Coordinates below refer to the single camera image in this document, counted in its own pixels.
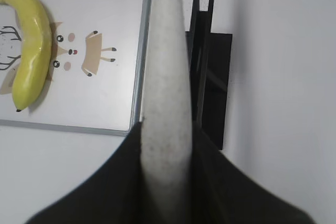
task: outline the black stand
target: black stand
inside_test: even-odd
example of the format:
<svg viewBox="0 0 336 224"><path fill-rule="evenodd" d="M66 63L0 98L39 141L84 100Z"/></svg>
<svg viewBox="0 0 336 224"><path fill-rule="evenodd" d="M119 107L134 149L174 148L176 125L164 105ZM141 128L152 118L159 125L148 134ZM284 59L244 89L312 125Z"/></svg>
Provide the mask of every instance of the black stand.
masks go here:
<svg viewBox="0 0 336 224"><path fill-rule="evenodd" d="M214 0L200 11L193 0L190 31L186 32L190 63L192 118L218 149L223 148L232 34L211 33Z"/></svg>

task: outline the whiteboard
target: whiteboard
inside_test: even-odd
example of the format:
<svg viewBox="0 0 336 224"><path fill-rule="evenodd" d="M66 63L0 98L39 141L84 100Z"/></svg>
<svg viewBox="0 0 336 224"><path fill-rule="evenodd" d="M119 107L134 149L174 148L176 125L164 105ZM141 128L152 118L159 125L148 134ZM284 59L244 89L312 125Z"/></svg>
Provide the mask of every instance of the whiteboard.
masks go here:
<svg viewBox="0 0 336 224"><path fill-rule="evenodd" d="M150 0L40 1L52 59L40 97L19 113L11 86L23 34L14 9L0 5L0 123L126 133L139 118Z"/></svg>

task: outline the silver whiteboard frame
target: silver whiteboard frame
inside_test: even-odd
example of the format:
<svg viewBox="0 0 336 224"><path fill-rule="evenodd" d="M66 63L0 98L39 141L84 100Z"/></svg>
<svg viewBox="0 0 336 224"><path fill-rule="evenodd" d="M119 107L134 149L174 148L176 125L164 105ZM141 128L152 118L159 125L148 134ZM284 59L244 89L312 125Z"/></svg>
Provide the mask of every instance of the silver whiteboard frame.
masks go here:
<svg viewBox="0 0 336 224"><path fill-rule="evenodd" d="M147 49L150 8L151 8L151 0L143 0L129 130L140 119L144 66L145 66L144 62L145 62L145 55L146 55L146 49ZM11 121L11 120L2 120L2 119L0 119L0 125L25 127L25 128L30 128L30 129L39 129L39 130L52 130L52 131L102 134L102 135L114 135L114 136L126 136L129 132L129 130L128 131L118 131L118 130L98 129L98 128L91 128L91 127L31 123L31 122Z"/></svg>

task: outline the deer antler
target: deer antler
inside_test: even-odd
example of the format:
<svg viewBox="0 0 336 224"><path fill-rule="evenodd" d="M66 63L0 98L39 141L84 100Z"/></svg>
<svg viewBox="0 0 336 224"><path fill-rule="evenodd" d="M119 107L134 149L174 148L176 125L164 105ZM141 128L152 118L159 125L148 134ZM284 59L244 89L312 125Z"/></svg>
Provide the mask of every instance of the deer antler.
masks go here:
<svg viewBox="0 0 336 224"><path fill-rule="evenodd" d="M2 63L2 62L0 62L0 65L5 65L5 66L7 66L7 67L5 67L5 68L0 68L0 70L7 70L8 68L10 68L11 65L13 65L15 61L17 61L19 58L21 58L21 55L19 55L19 56L17 56L17 57L7 56L7 58L8 58L8 59L12 59L12 61L9 62L9 63Z"/></svg>
<svg viewBox="0 0 336 224"><path fill-rule="evenodd" d="M1 31L0 30L0 35L2 35L2 34L15 34L16 38L10 39L10 40L19 40L19 41L22 41L19 33L17 32L17 30L15 29L14 26L3 26L2 27L2 29L7 29L7 28L11 28L13 31Z"/></svg>

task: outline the white wall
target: white wall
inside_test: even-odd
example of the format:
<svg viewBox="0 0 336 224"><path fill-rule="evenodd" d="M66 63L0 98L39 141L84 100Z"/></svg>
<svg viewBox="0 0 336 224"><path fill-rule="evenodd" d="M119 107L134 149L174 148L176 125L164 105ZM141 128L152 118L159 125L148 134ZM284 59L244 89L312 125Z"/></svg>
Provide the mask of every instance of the white wall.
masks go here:
<svg viewBox="0 0 336 224"><path fill-rule="evenodd" d="M335 223L336 0L237 1L224 153Z"/></svg>
<svg viewBox="0 0 336 224"><path fill-rule="evenodd" d="M323 224L336 218L335 17L335 0L215 0L212 27L234 33L226 155ZM6 224L22 224L72 190L122 141L3 126L0 137Z"/></svg>

